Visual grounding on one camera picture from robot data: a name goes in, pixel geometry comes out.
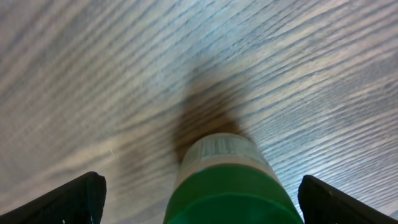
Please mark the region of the green lid jar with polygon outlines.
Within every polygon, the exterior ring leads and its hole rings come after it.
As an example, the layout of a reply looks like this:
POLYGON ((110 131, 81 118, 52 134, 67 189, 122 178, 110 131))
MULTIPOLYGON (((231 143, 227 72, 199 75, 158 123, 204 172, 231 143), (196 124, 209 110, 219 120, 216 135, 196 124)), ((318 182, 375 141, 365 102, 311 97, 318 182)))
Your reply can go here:
POLYGON ((231 133, 195 142, 181 163, 164 223, 302 223, 257 146, 231 133))

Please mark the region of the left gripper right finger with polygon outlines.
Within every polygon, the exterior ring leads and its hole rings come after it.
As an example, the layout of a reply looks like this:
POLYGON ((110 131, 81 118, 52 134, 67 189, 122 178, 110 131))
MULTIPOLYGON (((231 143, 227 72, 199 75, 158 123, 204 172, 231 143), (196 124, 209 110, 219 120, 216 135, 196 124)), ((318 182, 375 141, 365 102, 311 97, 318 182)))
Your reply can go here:
POLYGON ((397 224, 391 218, 312 176, 298 188, 305 224, 397 224))

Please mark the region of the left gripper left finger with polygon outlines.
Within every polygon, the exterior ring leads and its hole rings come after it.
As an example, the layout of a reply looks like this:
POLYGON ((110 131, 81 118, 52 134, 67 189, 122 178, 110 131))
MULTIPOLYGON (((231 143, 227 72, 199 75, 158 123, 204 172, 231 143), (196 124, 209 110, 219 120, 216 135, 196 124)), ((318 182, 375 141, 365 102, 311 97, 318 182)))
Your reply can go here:
POLYGON ((105 200, 105 177, 90 171, 1 215, 1 223, 99 224, 105 200))

